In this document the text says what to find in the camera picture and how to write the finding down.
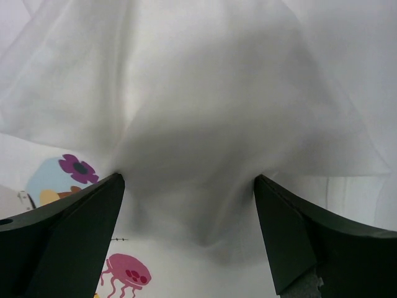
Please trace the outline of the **white SpongeBob print t-shirt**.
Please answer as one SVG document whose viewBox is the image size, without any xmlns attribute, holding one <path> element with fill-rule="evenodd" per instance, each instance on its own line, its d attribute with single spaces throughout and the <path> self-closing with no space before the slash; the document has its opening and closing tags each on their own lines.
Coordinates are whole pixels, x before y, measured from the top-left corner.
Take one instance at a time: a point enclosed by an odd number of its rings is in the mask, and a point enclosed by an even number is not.
<svg viewBox="0 0 397 298">
<path fill-rule="evenodd" d="M 276 297 L 258 176 L 372 229 L 315 297 L 395 297 L 396 2 L 2 1 L 1 213 L 113 173 L 91 297 Z"/>
</svg>

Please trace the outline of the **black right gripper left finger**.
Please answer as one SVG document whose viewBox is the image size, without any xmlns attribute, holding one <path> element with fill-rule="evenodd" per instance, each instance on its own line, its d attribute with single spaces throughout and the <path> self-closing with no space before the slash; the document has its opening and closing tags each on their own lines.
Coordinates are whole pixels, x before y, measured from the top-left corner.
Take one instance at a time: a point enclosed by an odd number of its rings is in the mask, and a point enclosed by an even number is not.
<svg viewBox="0 0 397 298">
<path fill-rule="evenodd" d="M 125 189 L 115 173 L 1 220 L 1 297 L 94 297 Z"/>
</svg>

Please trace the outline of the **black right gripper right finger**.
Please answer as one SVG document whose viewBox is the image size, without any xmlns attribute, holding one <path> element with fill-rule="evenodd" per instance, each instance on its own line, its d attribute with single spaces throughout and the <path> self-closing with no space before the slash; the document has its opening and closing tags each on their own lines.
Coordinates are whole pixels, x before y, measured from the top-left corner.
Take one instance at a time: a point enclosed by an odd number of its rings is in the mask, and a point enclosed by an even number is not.
<svg viewBox="0 0 397 298">
<path fill-rule="evenodd" d="M 396 297 L 396 232 L 334 214 L 261 175 L 254 196 L 280 297 Z"/>
</svg>

